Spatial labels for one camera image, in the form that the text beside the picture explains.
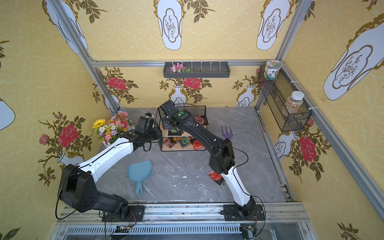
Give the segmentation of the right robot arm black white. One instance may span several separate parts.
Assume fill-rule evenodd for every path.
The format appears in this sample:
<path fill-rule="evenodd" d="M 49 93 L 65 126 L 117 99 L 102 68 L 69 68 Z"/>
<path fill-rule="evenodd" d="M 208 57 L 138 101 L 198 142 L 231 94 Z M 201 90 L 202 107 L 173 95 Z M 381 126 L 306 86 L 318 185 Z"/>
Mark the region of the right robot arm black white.
<path fill-rule="evenodd" d="M 264 221 L 266 219 L 265 205 L 262 201 L 258 204 L 255 201 L 256 196 L 251 195 L 246 190 L 237 171 L 234 147 L 231 140 L 214 135 L 203 127 L 185 108 L 168 108 L 166 105 L 162 105 L 158 110 L 164 114 L 163 123 L 171 128 L 179 128 L 190 134 L 209 152 L 209 166 L 224 179 L 234 199 L 233 208 L 235 212 L 231 213 L 230 210 L 224 210 L 224 215 L 240 220 Z"/>

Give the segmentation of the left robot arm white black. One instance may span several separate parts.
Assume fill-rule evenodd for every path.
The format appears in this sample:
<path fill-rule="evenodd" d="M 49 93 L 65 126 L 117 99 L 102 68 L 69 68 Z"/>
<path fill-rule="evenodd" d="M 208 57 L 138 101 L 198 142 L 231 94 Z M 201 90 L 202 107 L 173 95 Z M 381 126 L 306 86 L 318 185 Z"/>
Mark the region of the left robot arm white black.
<path fill-rule="evenodd" d="M 145 143 L 159 140 L 161 136 L 159 128 L 145 130 L 143 133 L 136 128 L 120 135 L 111 146 L 90 160 L 76 166 L 67 165 L 62 172 L 58 200 L 80 213 L 97 210 L 118 220 L 128 220 L 132 216 L 128 201 L 120 196 L 98 191 L 96 183 L 122 158 Z"/>

